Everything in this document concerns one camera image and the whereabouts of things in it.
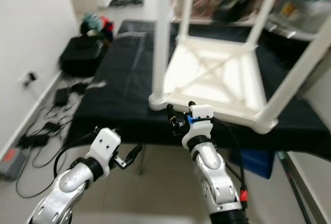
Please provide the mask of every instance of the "blue box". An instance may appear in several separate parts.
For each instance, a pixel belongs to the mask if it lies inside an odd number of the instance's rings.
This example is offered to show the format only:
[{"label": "blue box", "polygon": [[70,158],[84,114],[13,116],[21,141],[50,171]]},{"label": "blue box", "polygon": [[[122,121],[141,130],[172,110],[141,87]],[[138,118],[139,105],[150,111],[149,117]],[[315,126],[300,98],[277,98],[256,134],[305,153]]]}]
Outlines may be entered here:
[{"label": "blue box", "polygon": [[[244,168],[261,177],[269,179],[274,166],[274,151],[242,150]],[[231,151],[230,162],[239,166],[239,152]]]}]

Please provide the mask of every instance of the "black tablecloth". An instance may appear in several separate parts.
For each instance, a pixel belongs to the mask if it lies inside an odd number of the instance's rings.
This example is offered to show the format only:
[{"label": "black tablecloth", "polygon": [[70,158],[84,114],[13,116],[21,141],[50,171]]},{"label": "black tablecloth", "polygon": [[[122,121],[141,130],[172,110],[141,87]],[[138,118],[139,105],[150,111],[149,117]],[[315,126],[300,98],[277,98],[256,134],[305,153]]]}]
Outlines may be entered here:
[{"label": "black tablecloth", "polygon": [[[249,31],[249,27],[190,26],[190,35],[193,36],[241,42],[246,40]],[[177,33],[178,25],[171,24],[170,57],[175,49]],[[67,143],[98,126],[120,127],[123,142],[181,145],[181,137],[172,137],[166,112],[153,112],[148,107],[152,89],[153,47],[154,23],[122,23],[116,40],[74,115]],[[270,99],[287,72],[263,41],[259,41],[257,58],[265,94]],[[294,97],[278,120],[278,125],[265,135],[255,133],[248,127],[231,127],[242,148],[303,151],[331,158],[330,133],[305,100]],[[220,147],[233,147],[232,137],[224,126],[215,124],[212,138]],[[91,139],[86,139],[79,144],[91,142]]]}]

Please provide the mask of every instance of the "wall outlet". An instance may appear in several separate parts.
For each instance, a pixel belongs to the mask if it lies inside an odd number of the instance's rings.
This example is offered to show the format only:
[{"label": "wall outlet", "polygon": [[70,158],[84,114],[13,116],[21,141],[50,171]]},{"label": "wall outlet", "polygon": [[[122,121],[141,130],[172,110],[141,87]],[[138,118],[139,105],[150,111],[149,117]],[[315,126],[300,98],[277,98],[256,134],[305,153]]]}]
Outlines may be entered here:
[{"label": "wall outlet", "polygon": [[21,84],[24,88],[27,88],[32,82],[38,79],[37,74],[34,71],[27,71],[17,80],[17,83]]}]

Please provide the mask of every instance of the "blue part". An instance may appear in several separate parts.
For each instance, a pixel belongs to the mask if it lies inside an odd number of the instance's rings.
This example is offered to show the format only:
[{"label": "blue part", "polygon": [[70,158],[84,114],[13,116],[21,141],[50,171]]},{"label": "blue part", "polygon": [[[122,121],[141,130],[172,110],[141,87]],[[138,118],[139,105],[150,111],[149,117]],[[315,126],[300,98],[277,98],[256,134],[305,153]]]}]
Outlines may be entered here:
[{"label": "blue part", "polygon": [[[261,177],[269,179],[273,171],[275,152],[242,150],[244,168]],[[230,162],[239,166],[239,153],[232,151]]]},{"label": "blue part", "polygon": [[97,30],[98,32],[102,30],[103,21],[95,13],[85,13],[83,22],[86,22],[89,28]]},{"label": "blue part", "polygon": [[188,116],[188,117],[187,117],[187,120],[188,120],[188,123],[189,123],[189,124],[192,124],[192,123],[193,123],[193,118],[192,118],[192,117]]}]

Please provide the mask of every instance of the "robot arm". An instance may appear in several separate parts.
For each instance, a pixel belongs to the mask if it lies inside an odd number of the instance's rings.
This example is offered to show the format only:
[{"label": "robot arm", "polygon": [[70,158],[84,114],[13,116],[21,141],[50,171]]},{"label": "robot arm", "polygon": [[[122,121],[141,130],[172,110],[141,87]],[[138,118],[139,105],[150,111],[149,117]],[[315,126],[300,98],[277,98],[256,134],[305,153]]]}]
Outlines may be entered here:
[{"label": "robot arm", "polygon": [[138,145],[123,160],[117,156],[120,143],[121,138],[115,131],[101,129],[85,158],[78,159],[76,166],[54,180],[51,192],[40,201],[27,223],[70,224],[72,208],[85,190],[97,179],[107,177],[116,165],[121,169],[127,168],[142,149]]},{"label": "robot arm", "polygon": [[194,173],[201,183],[203,198],[206,202],[212,224],[247,224],[241,201],[231,178],[225,171],[225,162],[210,139],[213,128],[213,110],[209,105],[189,103],[190,112],[184,113],[184,122],[176,119],[173,106],[167,106],[168,119],[174,134],[186,135],[183,147],[189,149],[193,160]]}]

